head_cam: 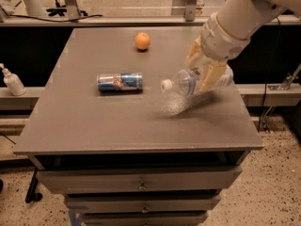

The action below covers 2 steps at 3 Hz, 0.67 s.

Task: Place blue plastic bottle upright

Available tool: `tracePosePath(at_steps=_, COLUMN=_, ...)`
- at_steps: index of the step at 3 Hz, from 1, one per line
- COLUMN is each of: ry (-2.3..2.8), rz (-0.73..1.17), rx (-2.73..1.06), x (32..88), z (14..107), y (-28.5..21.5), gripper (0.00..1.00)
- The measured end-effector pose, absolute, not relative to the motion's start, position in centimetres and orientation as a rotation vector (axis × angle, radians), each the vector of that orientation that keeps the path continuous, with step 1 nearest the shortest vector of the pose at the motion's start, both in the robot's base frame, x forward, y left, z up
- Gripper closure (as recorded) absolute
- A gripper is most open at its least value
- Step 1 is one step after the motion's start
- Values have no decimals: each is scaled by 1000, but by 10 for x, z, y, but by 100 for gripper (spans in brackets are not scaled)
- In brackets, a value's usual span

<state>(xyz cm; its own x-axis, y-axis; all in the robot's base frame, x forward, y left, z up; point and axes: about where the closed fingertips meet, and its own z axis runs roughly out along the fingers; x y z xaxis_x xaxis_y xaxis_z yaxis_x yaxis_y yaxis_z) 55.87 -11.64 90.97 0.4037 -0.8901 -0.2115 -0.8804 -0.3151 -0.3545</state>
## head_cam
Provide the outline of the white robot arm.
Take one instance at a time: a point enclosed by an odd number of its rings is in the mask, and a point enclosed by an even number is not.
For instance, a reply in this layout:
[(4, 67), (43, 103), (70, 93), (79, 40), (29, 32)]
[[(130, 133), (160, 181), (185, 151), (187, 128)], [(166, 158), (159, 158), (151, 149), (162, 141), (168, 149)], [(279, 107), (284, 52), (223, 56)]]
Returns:
[(300, 13), (301, 0), (226, 0), (202, 26), (185, 60), (187, 68), (201, 68), (196, 91), (212, 89), (251, 36), (287, 9)]

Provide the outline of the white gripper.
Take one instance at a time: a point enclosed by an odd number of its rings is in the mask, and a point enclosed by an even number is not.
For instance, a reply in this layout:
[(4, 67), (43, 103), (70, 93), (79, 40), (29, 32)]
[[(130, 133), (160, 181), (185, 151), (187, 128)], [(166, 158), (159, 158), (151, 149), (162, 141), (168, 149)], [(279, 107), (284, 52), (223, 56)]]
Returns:
[[(186, 56), (184, 66), (194, 69), (203, 65), (204, 57), (214, 60), (229, 60), (238, 57), (250, 43), (250, 38), (238, 39), (228, 33), (218, 22), (217, 13), (213, 13), (200, 30)], [(212, 61), (204, 66), (205, 75), (199, 85), (199, 92), (208, 91), (223, 75), (226, 61)]]

